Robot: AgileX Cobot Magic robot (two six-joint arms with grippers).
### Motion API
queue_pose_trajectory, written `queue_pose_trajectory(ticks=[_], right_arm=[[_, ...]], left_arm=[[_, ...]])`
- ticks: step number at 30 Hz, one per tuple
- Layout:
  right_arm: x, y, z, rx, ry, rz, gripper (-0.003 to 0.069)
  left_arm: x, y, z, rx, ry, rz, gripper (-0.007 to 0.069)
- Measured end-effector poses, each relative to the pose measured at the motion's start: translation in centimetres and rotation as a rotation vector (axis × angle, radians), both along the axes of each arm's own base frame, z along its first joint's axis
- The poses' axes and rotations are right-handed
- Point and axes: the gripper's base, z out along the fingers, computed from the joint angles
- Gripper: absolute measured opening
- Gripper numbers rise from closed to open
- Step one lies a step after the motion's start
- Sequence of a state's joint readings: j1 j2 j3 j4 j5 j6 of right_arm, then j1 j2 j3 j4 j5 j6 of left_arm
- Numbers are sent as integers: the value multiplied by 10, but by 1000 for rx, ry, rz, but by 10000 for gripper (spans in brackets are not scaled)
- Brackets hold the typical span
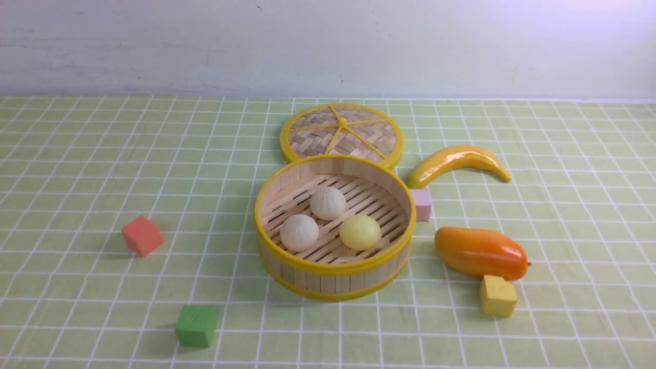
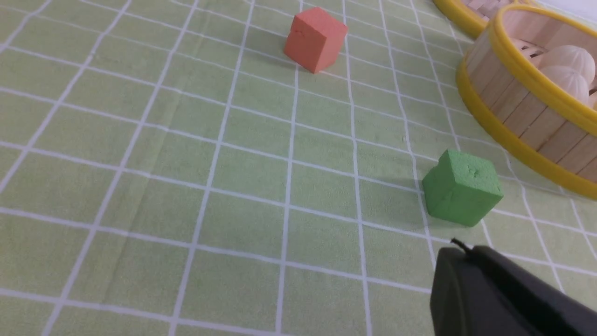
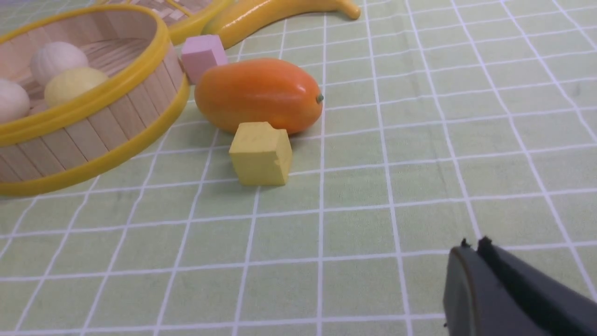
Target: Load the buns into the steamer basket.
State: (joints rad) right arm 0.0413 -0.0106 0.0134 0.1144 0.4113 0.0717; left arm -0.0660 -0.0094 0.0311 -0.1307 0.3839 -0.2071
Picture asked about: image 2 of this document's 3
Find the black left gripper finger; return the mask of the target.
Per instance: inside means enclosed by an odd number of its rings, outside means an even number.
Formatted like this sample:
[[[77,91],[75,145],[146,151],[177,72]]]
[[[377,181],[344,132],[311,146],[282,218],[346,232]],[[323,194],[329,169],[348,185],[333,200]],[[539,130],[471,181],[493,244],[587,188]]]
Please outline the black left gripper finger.
[[[442,247],[430,296],[437,336],[594,336],[597,315],[488,246]]]

